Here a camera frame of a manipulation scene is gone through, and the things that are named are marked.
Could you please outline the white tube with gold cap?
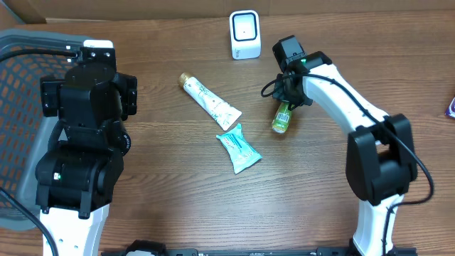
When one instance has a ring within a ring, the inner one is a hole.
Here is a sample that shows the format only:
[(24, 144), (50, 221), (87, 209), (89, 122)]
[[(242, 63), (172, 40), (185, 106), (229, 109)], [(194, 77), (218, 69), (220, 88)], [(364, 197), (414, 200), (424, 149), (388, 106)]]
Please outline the white tube with gold cap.
[(223, 129), (227, 131), (242, 115), (242, 112), (218, 97), (194, 75), (182, 73), (178, 78), (182, 87)]

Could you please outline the teal wet wipes pack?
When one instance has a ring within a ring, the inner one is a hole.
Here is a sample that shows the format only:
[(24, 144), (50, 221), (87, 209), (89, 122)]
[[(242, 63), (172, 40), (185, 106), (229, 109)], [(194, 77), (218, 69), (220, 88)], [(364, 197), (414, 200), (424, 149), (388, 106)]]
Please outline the teal wet wipes pack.
[(216, 138), (227, 150), (235, 174), (241, 173), (262, 158), (262, 155), (246, 141), (241, 124), (237, 124), (223, 135), (217, 135)]

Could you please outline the purple pink sanitary pad pack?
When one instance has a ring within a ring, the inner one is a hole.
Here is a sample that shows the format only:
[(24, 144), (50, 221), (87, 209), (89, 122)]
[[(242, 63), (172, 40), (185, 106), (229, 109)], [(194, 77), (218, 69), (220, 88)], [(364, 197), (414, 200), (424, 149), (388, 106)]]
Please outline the purple pink sanitary pad pack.
[(455, 118), (455, 97), (452, 99), (449, 106), (447, 107), (447, 109), (445, 111), (445, 115), (452, 119)]

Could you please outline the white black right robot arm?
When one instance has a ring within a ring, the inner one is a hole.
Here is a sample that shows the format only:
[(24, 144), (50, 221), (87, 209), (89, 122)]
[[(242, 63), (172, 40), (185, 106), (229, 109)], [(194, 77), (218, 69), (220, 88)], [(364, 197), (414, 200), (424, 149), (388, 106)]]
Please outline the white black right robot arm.
[(307, 54), (295, 36), (272, 48), (281, 70), (271, 95), (294, 110), (317, 102), (347, 136), (346, 178), (359, 200), (347, 255), (416, 255), (392, 243), (397, 207), (417, 178), (410, 121), (370, 104), (321, 51)]

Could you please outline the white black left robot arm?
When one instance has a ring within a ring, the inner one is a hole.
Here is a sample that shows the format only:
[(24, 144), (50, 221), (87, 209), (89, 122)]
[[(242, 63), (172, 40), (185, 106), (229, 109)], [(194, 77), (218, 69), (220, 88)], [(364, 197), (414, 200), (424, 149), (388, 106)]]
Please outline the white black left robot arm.
[(45, 117), (57, 117), (36, 166), (44, 255), (97, 255), (137, 112), (137, 78), (117, 71), (115, 50), (83, 46), (63, 78), (41, 78)]

